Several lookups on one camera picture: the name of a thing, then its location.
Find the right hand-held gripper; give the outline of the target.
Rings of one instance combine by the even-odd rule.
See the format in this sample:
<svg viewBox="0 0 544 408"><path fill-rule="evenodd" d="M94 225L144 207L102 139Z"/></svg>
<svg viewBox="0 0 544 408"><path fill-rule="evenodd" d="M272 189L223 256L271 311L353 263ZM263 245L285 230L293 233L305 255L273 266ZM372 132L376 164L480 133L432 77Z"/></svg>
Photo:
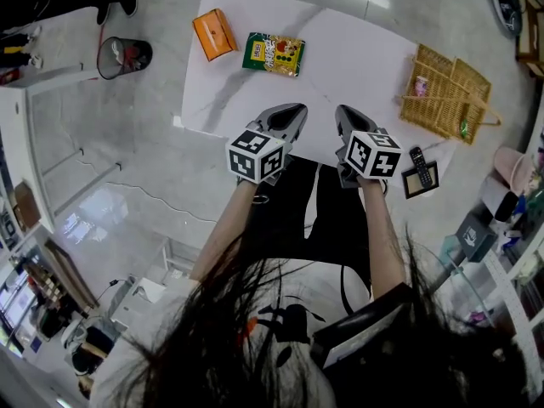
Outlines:
<svg viewBox="0 0 544 408"><path fill-rule="evenodd" d="M358 177L391 179L402 157L400 142L386 133L375 133L377 124L354 107L339 105L335 120L343 140L343 147L336 152L341 186L359 187Z"/></svg>

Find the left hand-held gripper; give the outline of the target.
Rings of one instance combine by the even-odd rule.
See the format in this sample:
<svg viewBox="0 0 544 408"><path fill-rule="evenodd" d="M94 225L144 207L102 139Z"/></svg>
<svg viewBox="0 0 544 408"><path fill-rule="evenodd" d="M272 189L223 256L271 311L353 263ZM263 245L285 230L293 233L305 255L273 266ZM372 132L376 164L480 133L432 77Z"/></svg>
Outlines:
<svg viewBox="0 0 544 408"><path fill-rule="evenodd" d="M302 103L287 103L264 110L226 144L227 166L238 179L254 184L276 184L292 162L292 143L308 117Z"/></svg>

